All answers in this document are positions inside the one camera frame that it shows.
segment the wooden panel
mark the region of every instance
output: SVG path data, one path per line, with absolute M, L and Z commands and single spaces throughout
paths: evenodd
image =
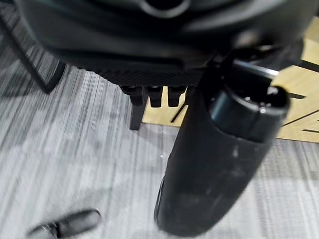
M 146 111 L 143 117 L 143 123 L 154 123 L 180 127 L 184 119 L 187 107 L 184 108 L 184 110 L 180 113 L 179 117 L 175 120 L 174 123 L 171 123 L 170 121 L 174 118 L 174 116 L 178 112 L 178 109 L 181 107 L 181 105 L 184 104 L 184 102 L 185 94 L 182 94 L 179 99 L 178 107 L 168 107 L 167 87 L 164 87 L 161 100 L 161 108 L 152 108 L 150 100 L 148 100 Z

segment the gray carpet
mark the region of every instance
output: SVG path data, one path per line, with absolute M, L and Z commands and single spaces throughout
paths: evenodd
M 10 18 L 46 78 L 56 60 Z M 103 225 L 79 239 L 166 239 L 153 209 L 177 128 L 129 130 L 130 102 L 115 85 L 67 67 L 49 95 L 0 42 L 0 239 L 82 208 Z M 315 239 L 319 234 L 319 147 L 277 140 L 214 239 Z

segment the chair leg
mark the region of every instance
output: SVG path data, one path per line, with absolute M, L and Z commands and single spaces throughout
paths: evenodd
M 143 115 L 145 112 L 146 104 L 148 101 L 148 95 L 145 91 L 145 89 L 142 89 L 143 94 L 143 105 L 142 106 L 133 106 L 132 105 L 132 111 L 131 111 L 131 121 L 130 121 L 130 130 L 139 130 Z
M 59 61 L 58 66 L 52 78 L 46 84 L 44 80 L 42 79 L 42 77 L 39 75 L 38 71 L 34 68 L 33 64 L 30 62 L 28 57 L 25 55 L 24 50 L 21 48 L 18 41 L 13 36 L 13 33 L 10 31 L 5 20 L 3 19 L 1 15 L 0 15 L 0 31 L 2 32 L 4 39 L 11 46 L 15 55 L 20 59 L 20 61 L 22 62 L 26 70 L 29 72 L 29 74 L 32 76 L 34 81 L 38 84 L 40 89 L 43 90 L 46 94 L 49 94 L 60 82 L 66 67 L 65 63 L 62 63 Z

